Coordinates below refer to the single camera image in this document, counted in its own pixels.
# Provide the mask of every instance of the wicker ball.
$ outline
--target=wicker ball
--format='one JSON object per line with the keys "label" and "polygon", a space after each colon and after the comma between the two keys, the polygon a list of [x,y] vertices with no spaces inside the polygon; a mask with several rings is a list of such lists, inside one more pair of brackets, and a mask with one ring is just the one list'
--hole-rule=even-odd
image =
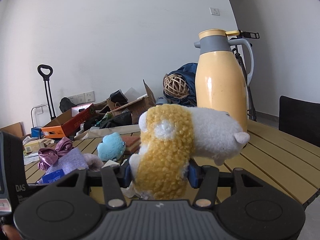
{"label": "wicker ball", "polygon": [[164,92],[175,98],[184,98],[189,95],[189,88],[181,75],[167,74],[163,78]]}

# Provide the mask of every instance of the black chair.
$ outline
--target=black chair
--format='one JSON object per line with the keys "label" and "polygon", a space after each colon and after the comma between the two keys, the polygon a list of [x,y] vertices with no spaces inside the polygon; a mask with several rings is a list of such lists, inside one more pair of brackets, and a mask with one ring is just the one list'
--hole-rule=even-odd
{"label": "black chair", "polygon": [[320,147],[320,104],[281,96],[279,130]]}

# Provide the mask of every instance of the purple ribbon bow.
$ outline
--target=purple ribbon bow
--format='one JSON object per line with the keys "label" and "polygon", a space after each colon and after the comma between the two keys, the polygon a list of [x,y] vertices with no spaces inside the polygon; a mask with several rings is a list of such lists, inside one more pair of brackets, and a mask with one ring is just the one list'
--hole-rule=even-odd
{"label": "purple ribbon bow", "polygon": [[72,141],[63,137],[56,145],[55,149],[51,148],[41,148],[39,149],[40,161],[38,163],[38,168],[40,170],[46,171],[51,165],[61,158],[63,155],[67,154],[73,149]]}

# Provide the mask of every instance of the yellow and white plush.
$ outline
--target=yellow and white plush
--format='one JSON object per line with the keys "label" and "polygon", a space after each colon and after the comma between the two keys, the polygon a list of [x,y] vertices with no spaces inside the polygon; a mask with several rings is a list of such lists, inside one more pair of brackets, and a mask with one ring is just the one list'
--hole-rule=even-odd
{"label": "yellow and white plush", "polygon": [[250,139],[228,113],[208,108],[155,106],[140,116],[139,127],[141,147],[129,159],[133,185],[127,191],[134,186],[143,199],[183,196],[190,158],[222,165]]}

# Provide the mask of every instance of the screw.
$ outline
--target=screw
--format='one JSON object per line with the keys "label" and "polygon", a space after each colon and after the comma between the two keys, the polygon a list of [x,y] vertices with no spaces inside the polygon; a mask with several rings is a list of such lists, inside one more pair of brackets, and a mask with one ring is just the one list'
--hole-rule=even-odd
{"label": "screw", "polygon": [[114,198],[108,201],[110,207],[121,207],[124,204],[124,201],[119,198]]}
{"label": "screw", "polygon": [[196,205],[198,207],[208,207],[211,205],[211,201],[209,199],[200,198],[200,199],[196,200]]}

